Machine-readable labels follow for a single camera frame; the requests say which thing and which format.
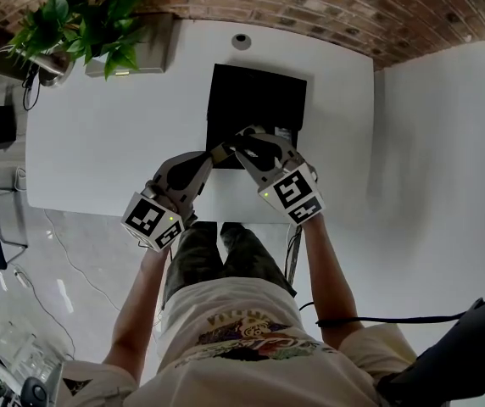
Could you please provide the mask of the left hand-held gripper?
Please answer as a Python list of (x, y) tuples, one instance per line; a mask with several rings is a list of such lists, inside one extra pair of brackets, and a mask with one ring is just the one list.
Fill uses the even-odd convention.
[(205, 151), (167, 159), (143, 190), (133, 194), (121, 225), (156, 252), (168, 247), (197, 219), (193, 201), (212, 167), (212, 155)]

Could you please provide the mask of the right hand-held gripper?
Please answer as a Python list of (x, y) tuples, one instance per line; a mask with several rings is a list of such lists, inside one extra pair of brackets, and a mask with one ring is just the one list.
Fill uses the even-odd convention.
[(258, 194), (295, 226), (325, 209), (315, 169), (293, 143), (275, 135), (278, 126), (247, 128), (235, 139), (235, 154), (259, 185)]

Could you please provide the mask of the black box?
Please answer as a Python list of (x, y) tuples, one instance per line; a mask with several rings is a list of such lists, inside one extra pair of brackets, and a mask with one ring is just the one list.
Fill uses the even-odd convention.
[[(303, 128), (307, 81), (263, 70), (216, 64), (207, 108), (206, 149), (210, 151), (247, 128), (278, 126), (293, 131), (293, 146)], [(218, 165), (240, 170), (235, 153)]]

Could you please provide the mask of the person's right forearm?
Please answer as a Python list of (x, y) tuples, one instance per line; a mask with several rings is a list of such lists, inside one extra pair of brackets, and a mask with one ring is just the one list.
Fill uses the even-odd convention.
[(323, 341), (339, 349), (346, 337), (364, 326), (354, 320), (358, 316), (354, 295), (337, 260), (323, 215), (318, 214), (304, 222), (303, 231), (318, 320), (353, 319), (338, 326), (321, 328)]

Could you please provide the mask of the person's left forearm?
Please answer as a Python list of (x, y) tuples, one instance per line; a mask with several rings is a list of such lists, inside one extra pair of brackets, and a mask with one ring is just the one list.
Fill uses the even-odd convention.
[(112, 342), (103, 361), (117, 366), (140, 382), (153, 331), (159, 289), (169, 248), (147, 250), (137, 277), (114, 324)]

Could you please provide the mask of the dark camouflage trousers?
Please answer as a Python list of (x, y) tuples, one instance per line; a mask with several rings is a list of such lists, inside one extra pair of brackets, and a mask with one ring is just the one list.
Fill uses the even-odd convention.
[(257, 278), (296, 291), (262, 242), (240, 223), (196, 221), (181, 234), (167, 270), (163, 302), (191, 285), (227, 277)]

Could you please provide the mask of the silver desk lamp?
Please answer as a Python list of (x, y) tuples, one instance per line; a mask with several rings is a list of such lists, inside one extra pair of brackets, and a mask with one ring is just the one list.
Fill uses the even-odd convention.
[(38, 78), (40, 86), (57, 86), (70, 75), (74, 66), (71, 57), (64, 51), (50, 54), (38, 53), (27, 58), (25, 51), (13, 45), (0, 47), (0, 77), (12, 81)]

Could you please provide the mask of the green potted plant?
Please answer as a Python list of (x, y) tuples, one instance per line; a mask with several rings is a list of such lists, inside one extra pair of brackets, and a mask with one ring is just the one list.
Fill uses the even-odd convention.
[(73, 61), (106, 58), (103, 74), (137, 70), (136, 45), (144, 35), (137, 15), (142, 0), (47, 0), (20, 21), (9, 42), (12, 54), (33, 59), (58, 48)]

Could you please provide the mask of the white printed t-shirt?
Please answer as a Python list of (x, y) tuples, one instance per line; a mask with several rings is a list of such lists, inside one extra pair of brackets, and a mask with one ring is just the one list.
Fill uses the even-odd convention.
[(330, 347), (305, 332), (288, 292), (241, 277), (174, 293), (158, 350), (142, 385), (112, 365), (67, 362), (56, 407), (378, 407), (377, 381), (416, 358), (394, 324)]

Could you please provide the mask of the black round device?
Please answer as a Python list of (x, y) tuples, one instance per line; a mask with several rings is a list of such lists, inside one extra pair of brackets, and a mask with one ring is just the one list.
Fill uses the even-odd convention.
[(25, 379), (20, 390), (21, 407), (48, 407), (49, 396), (43, 382), (30, 376)]

